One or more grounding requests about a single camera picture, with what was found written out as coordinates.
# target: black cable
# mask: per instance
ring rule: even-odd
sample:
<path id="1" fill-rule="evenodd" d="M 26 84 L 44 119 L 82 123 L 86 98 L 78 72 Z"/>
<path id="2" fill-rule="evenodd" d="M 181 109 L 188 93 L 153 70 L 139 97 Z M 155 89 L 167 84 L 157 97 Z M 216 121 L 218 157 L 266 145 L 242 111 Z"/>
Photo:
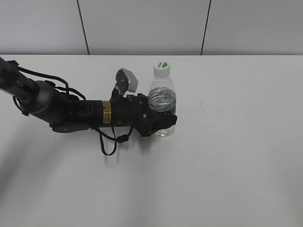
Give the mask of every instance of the black cable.
<path id="1" fill-rule="evenodd" d="M 24 69 L 24 68 L 19 67 L 19 66 L 17 66 L 17 69 L 21 72 L 25 72 L 25 73 L 31 74 L 33 76 L 42 77 L 42 78 L 46 78 L 46 79 L 54 79 L 54 80 L 60 81 L 60 82 L 65 84 L 66 93 L 69 94 L 69 85 L 68 85 L 67 81 L 60 78 L 60 77 L 51 76 L 51 75 L 43 74 L 43 73 L 40 73 L 40 72 L 34 72 L 34 71 L 27 70 L 27 69 Z"/>
<path id="2" fill-rule="evenodd" d="M 16 105 L 16 107 L 21 111 L 23 112 L 23 110 L 21 109 L 21 107 L 19 106 L 18 102 L 17 102 L 17 97 L 16 96 L 13 96 L 13 100 L 14 100 L 14 103 Z"/>
<path id="3" fill-rule="evenodd" d="M 63 88 L 63 87 L 55 87 L 55 88 L 60 90 L 60 91 L 66 91 L 66 88 Z M 84 101 L 86 101 L 85 96 L 83 94 L 81 94 L 79 91 L 77 91 L 76 89 L 73 89 L 73 88 L 69 87 L 68 91 L 79 95 Z"/>
<path id="4" fill-rule="evenodd" d="M 100 139 L 100 144 L 101 144 L 101 151 L 102 153 L 105 155 L 105 156 L 111 156 L 113 155 L 116 150 L 117 150 L 117 138 L 116 138 L 116 134 L 115 134 L 115 129 L 114 127 L 112 126 L 112 131 L 113 131 L 113 135 L 114 135 L 114 138 L 112 137 L 109 137 L 107 136 L 104 132 L 102 132 L 98 127 L 95 127 L 93 128 L 94 130 L 96 130 L 97 132 L 99 132 L 99 139 Z M 104 141 L 103 141 L 103 138 L 102 138 L 102 135 L 105 136 L 106 138 L 110 139 L 110 140 L 113 140 L 115 142 L 115 146 L 114 146 L 114 149 L 112 151 L 112 153 L 108 154 L 105 152 L 105 147 L 104 147 Z"/>

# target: white wall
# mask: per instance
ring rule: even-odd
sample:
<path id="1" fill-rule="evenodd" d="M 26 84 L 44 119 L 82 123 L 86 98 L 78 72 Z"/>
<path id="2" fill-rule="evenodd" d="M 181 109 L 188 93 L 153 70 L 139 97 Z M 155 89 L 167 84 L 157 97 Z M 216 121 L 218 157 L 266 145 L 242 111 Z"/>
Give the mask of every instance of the white wall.
<path id="1" fill-rule="evenodd" d="M 213 0 L 203 54 L 303 54 L 302 0 Z"/>
<path id="2" fill-rule="evenodd" d="M 199 55 L 210 0 L 79 0 L 91 54 Z M 203 54 L 303 54 L 303 1 L 212 0 Z M 77 0 L 2 0 L 0 54 L 87 54 Z"/>
<path id="3" fill-rule="evenodd" d="M 1 0 L 1 54 L 86 54 L 76 0 Z"/>
<path id="4" fill-rule="evenodd" d="M 91 54 L 201 52 L 209 0 L 80 0 Z"/>

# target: black arm segment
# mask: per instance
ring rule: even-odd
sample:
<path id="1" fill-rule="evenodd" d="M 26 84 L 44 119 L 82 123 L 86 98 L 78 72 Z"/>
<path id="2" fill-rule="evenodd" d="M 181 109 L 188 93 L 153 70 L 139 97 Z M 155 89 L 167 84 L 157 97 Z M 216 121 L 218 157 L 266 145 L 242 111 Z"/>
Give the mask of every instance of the black arm segment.
<path id="1" fill-rule="evenodd" d="M 27 78 L 2 58 L 0 89 L 16 97 L 22 110 L 49 123 L 53 131 L 60 133 L 94 127 L 133 126 L 141 136 L 150 136 L 177 121 L 174 115 L 152 111 L 143 94 L 116 95 L 110 101 L 80 101 L 77 96 L 59 92 L 53 82 Z"/>

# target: robotic arm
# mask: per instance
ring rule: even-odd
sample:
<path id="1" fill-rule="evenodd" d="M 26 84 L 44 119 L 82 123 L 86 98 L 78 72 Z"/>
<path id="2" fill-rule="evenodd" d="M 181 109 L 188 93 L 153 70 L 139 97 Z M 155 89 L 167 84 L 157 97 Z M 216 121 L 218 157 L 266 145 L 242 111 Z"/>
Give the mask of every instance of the robotic arm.
<path id="1" fill-rule="evenodd" d="M 65 83 L 66 88 L 56 87 L 48 80 L 33 81 L 20 71 L 32 75 L 56 79 Z M 177 116 L 165 115 L 153 111 L 148 106 L 148 98 L 143 94 L 127 95 L 126 91 L 135 92 L 138 81 L 131 71 L 120 69 L 116 74 L 116 85 L 109 101 L 86 100 L 77 90 L 68 87 L 68 83 L 58 77 L 26 70 L 15 61 L 0 58 L 0 90 L 13 96 L 14 102 L 24 115 L 32 115 L 49 123 L 54 132 L 70 133 L 95 129 L 116 143 L 125 142 L 135 128 L 142 137 L 151 136 L 160 129 L 176 124 Z M 127 135 L 116 138 L 114 127 L 130 126 Z M 112 127 L 114 138 L 105 135 L 100 127 Z"/>

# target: bottle cap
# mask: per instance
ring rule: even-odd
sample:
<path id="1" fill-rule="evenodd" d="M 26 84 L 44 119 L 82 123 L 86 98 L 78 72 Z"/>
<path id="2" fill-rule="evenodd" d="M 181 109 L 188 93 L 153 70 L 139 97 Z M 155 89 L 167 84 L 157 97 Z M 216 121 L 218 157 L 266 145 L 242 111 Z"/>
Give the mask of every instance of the bottle cap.
<path id="1" fill-rule="evenodd" d="M 160 61 L 153 66 L 153 73 L 155 77 L 165 78 L 170 75 L 170 66 L 165 61 Z"/>

